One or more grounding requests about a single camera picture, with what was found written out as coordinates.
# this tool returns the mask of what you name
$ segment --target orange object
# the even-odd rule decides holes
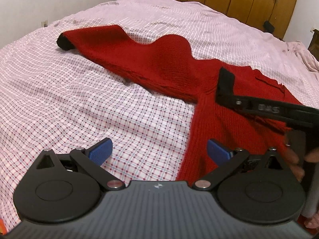
[[[7,233],[7,229],[5,229],[2,219],[0,219],[0,235],[5,235],[6,233]]]

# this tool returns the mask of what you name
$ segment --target wrinkled bedding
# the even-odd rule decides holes
[[[112,24],[143,44],[181,35],[194,58],[259,69],[319,109],[319,63],[302,43],[282,42],[197,2],[118,0],[70,15],[0,50],[0,218],[8,230],[19,222],[13,191],[43,148],[68,153],[110,137],[113,154],[102,167],[119,179],[175,179],[194,105],[56,45],[66,30]]]

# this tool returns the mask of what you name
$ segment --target metal screw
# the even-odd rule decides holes
[[[123,186],[123,182],[119,180],[111,180],[107,182],[107,186],[112,189],[117,189]]]
[[[206,189],[211,185],[209,181],[206,180],[199,180],[195,182],[195,186],[201,189]]]

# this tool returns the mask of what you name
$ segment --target textured black surface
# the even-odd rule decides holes
[[[108,192],[86,216],[59,225],[19,224],[9,239],[310,239],[293,221],[257,226],[225,213],[209,192],[186,182],[132,181]]]

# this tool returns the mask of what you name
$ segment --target plaid fabric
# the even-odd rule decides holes
[[[0,217],[8,230],[19,222],[14,188],[43,148],[68,153],[110,137],[113,154],[102,166],[126,184],[175,179],[194,105],[147,91],[56,45],[66,30],[111,24],[143,44],[181,35],[196,59],[250,65],[319,108],[319,63],[301,43],[279,41],[202,4],[118,0],[65,17],[0,50]]]

